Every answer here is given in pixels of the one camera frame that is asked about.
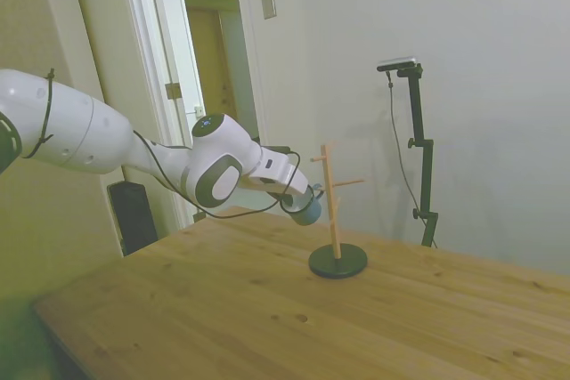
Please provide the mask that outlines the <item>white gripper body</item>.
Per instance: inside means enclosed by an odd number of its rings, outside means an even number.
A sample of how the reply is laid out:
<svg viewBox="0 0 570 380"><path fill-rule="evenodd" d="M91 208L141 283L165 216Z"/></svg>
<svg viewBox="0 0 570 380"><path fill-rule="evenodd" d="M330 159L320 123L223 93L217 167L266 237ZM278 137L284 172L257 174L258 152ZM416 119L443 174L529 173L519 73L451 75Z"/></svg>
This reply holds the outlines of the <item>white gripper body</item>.
<svg viewBox="0 0 570 380"><path fill-rule="evenodd" d="M266 193L302 196L308 180L289 156L290 148L262 148L257 166L242 176L242 188Z"/></svg>

